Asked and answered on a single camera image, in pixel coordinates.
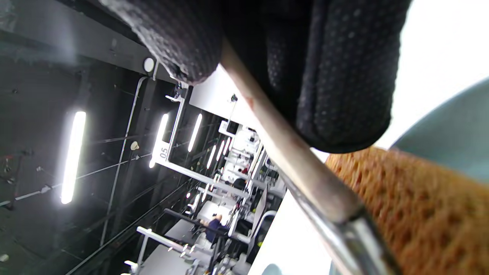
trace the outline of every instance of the person in navy shirt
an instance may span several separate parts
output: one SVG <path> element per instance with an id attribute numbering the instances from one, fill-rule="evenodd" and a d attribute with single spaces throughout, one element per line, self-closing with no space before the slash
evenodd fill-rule
<path id="1" fill-rule="evenodd" d="M 205 226 L 207 226 L 209 228 L 212 228 L 214 230 L 219 230 L 219 229 L 227 229 L 227 230 L 229 230 L 228 227 L 225 227 L 225 226 L 221 225 L 221 220 L 222 220 L 222 215 L 216 215 L 212 221 L 210 221 L 210 222 L 201 221 L 200 223 L 202 223 L 203 225 L 205 225 Z M 215 232 L 212 232 L 209 229 L 206 229 L 205 230 L 205 238 L 209 242 L 214 243 L 215 237 L 216 237 L 216 233 Z"/>

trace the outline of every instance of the white wall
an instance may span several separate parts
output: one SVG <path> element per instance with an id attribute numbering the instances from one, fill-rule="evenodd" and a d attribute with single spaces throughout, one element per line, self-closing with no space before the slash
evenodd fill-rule
<path id="1" fill-rule="evenodd" d="M 489 76 L 489 1 L 415 0 L 401 33 L 389 148 L 432 109 Z"/>
<path id="2" fill-rule="evenodd" d="M 230 102 L 233 94 L 238 97 L 236 103 Z M 194 87 L 189 103 L 213 114 L 226 119 L 231 118 L 234 122 L 254 128 L 256 118 L 240 96 L 236 85 L 234 85 L 227 72 L 219 65 L 206 81 Z"/>

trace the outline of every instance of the fluorescent light tube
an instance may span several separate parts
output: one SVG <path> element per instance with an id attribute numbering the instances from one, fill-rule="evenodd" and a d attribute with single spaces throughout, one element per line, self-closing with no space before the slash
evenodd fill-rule
<path id="1" fill-rule="evenodd" d="M 212 158 L 214 157 L 215 152 L 216 152 L 216 146 L 214 145 L 214 147 L 212 147 L 212 152 L 211 152 L 211 155 L 209 157 L 209 160 L 207 161 L 207 169 L 209 169 L 209 167 L 211 167 Z"/>
<path id="2" fill-rule="evenodd" d="M 197 121 L 195 122 L 194 131 L 192 132 L 192 137 L 190 138 L 190 143 L 188 144 L 188 152 L 192 151 L 194 147 L 195 138 L 197 137 L 197 132 L 200 128 L 200 123 L 202 122 L 202 114 L 199 114 Z"/>
<path id="3" fill-rule="evenodd" d="M 224 140 L 221 142 L 221 146 L 219 147 L 219 151 L 217 153 L 216 160 L 219 161 L 219 158 L 221 157 L 222 149 L 224 148 Z"/>
<path id="4" fill-rule="evenodd" d="M 63 175 L 63 189 L 61 191 L 61 203 L 67 204 L 73 199 L 75 191 L 76 172 L 78 170 L 78 160 L 82 150 L 83 132 L 85 131 L 85 112 L 76 112 L 69 137 L 68 156 Z"/>
<path id="5" fill-rule="evenodd" d="M 228 137 L 226 141 L 226 146 L 224 147 L 224 151 L 222 152 L 223 155 L 226 155 L 227 148 L 229 147 L 229 143 L 231 142 L 231 138 Z"/>
<path id="6" fill-rule="evenodd" d="M 206 187 L 205 187 L 204 194 L 202 195 L 202 202 L 205 201 L 205 196 L 207 196 L 207 191 L 209 190 L 209 185 L 210 184 L 207 184 Z"/>
<path id="7" fill-rule="evenodd" d="M 127 264 L 127 265 L 130 265 L 130 266 L 137 266 L 136 263 L 131 262 L 131 261 L 125 261 L 124 263 Z"/>
<path id="8" fill-rule="evenodd" d="M 166 129 L 167 123 L 168 123 L 168 114 L 164 114 L 161 117 L 161 121 L 159 123 L 158 133 L 156 134 L 155 145 L 153 147 L 153 154 L 155 153 L 156 145 L 158 145 L 158 143 L 163 140 L 163 136 L 165 135 L 165 129 Z M 153 168 L 154 166 L 155 166 L 155 162 L 153 161 L 153 159 L 151 159 L 150 160 L 150 168 Z"/>

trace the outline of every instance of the gloved hand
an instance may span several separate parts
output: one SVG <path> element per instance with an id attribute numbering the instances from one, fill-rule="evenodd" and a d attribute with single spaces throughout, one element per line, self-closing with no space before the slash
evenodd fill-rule
<path id="1" fill-rule="evenodd" d="M 410 0 L 100 0 L 176 79 L 216 69 L 225 36 L 311 146 L 346 153 L 390 122 Z"/>

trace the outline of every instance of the cable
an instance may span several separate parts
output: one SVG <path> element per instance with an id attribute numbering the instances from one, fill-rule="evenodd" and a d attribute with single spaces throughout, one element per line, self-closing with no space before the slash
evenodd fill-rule
<path id="1" fill-rule="evenodd" d="M 150 155 L 151 155 L 151 154 L 146 154 L 146 155 L 143 155 L 143 156 L 141 156 L 141 157 L 136 157 L 136 158 L 131 159 L 131 160 L 138 160 L 138 159 L 141 159 L 141 158 L 144 158 L 144 157 L 150 156 Z M 116 163 L 116 164 L 111 165 L 111 166 L 107 166 L 107 167 L 105 167 L 105 168 L 102 168 L 102 169 L 99 169 L 99 170 L 96 170 L 96 171 L 90 172 L 90 173 L 88 173 L 88 174 L 84 174 L 84 175 L 82 175 L 82 176 L 80 176 L 80 177 L 77 177 L 76 179 L 77 179 L 77 180 L 79 180 L 79 179 L 82 179 L 82 178 L 88 177 L 88 176 L 90 176 L 90 175 L 93 175 L 93 174 L 95 174 L 95 173 L 98 173 L 98 172 L 101 172 L 101 171 L 104 171 L 104 170 L 110 169 L 110 168 L 112 168 L 112 167 L 116 167 L 116 166 L 118 166 L 118 165 L 125 164 L 125 163 L 127 163 L 127 162 L 129 162 L 129 160 L 122 161 L 122 162 Z M 32 196 L 37 195 L 37 194 L 44 194 L 44 193 L 46 193 L 46 192 L 48 192 L 48 191 L 50 191 L 50 190 L 53 190 L 53 189 L 55 189 L 55 188 L 58 188 L 58 187 L 62 186 L 62 185 L 63 185 L 62 183 L 59 183 L 59 184 L 56 184 L 56 185 L 52 185 L 52 186 L 45 185 L 43 188 L 41 188 L 41 190 L 37 190 L 37 191 L 31 192 L 31 193 L 28 193 L 28 194 L 25 194 L 25 195 L 19 196 L 19 197 L 15 198 L 15 200 L 16 200 L 16 201 L 20 201 L 20 200 L 26 199 L 26 198 L 28 198 L 28 197 L 32 197 Z M 4 201 L 4 202 L 1 202 L 1 203 L 0 203 L 0 206 L 7 205 L 7 204 L 9 204 L 9 203 L 10 203 L 10 201 Z"/>
<path id="2" fill-rule="evenodd" d="M 177 189 L 173 190 L 170 194 L 168 194 L 165 198 L 163 198 L 159 203 L 157 203 L 155 206 L 151 207 L 148 211 L 146 211 L 142 216 L 140 216 L 137 220 L 133 221 L 130 225 L 128 225 L 125 229 L 123 229 L 122 231 L 119 232 L 119 234 L 117 234 L 116 236 L 114 236 L 112 239 L 110 239 L 109 241 L 107 241 L 105 244 L 103 244 L 101 247 L 99 247 L 99 249 L 95 250 L 95 252 L 93 252 L 92 254 L 90 254 L 87 258 L 85 258 L 85 260 L 83 260 L 81 263 L 79 263 L 76 267 L 74 267 L 72 270 L 70 270 L 68 273 L 66 273 L 66 275 L 71 275 L 73 274 L 75 271 L 77 271 L 77 269 L 79 269 L 80 267 L 82 267 L 83 265 L 86 264 L 86 262 L 88 262 L 90 259 L 92 259 L 97 253 L 99 253 L 102 249 L 104 249 L 106 246 L 108 246 L 111 242 L 113 242 L 114 240 L 116 240 L 119 236 L 121 236 L 123 233 L 125 233 L 127 230 L 129 230 L 132 226 L 134 226 L 135 224 L 137 224 L 137 222 L 139 222 L 140 220 L 142 220 L 144 217 L 146 217 L 146 215 L 148 215 L 149 213 L 151 213 L 154 209 L 156 209 L 160 204 L 162 204 L 167 198 L 171 197 L 175 192 L 177 192 L 180 188 L 182 188 L 182 186 L 178 187 Z"/>

